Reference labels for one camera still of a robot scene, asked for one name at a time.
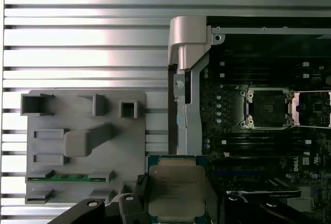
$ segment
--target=capacitor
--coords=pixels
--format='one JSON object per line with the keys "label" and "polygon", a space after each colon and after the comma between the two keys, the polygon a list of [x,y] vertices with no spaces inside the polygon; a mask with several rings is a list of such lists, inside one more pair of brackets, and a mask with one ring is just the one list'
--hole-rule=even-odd
{"label": "capacitor", "polygon": [[318,174],[313,173],[313,172],[310,173],[310,176],[311,176],[312,179],[317,179],[317,178],[319,178]]}

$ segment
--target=screw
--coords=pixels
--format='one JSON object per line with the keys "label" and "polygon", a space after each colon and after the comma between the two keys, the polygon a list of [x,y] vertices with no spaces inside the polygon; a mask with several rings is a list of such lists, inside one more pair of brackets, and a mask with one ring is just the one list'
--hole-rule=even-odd
{"label": "screw", "polygon": [[176,85],[177,85],[177,88],[183,88],[184,87],[184,83],[182,81],[177,81]]}
{"label": "screw", "polygon": [[98,205],[98,203],[97,202],[89,202],[87,205],[89,207],[94,207],[94,206]]}

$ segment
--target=ribbed aluminum panel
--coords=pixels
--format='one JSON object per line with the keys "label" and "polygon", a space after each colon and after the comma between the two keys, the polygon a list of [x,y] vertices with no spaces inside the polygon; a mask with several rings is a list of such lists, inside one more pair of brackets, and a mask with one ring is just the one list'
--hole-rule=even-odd
{"label": "ribbed aluminum panel", "polygon": [[168,150],[170,19],[202,16],[330,17],[328,0],[4,0],[2,224],[44,224],[68,205],[24,205],[26,118],[36,88],[141,89],[146,151]]}

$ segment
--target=motherboard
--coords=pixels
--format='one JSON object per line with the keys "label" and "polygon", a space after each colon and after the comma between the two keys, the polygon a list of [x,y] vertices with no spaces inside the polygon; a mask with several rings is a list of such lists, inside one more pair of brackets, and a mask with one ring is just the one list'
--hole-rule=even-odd
{"label": "motherboard", "polygon": [[299,197],[283,201],[331,223],[331,62],[236,50],[226,42],[212,48],[200,74],[209,170],[224,187],[268,181],[298,188]]}

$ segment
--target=silver metal bracket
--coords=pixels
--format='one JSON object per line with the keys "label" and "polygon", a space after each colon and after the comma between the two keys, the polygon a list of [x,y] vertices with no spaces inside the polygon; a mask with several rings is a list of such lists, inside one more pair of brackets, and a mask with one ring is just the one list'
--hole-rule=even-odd
{"label": "silver metal bracket", "polygon": [[190,70],[211,48],[212,28],[203,16],[180,16],[171,20],[168,63],[179,70]]}

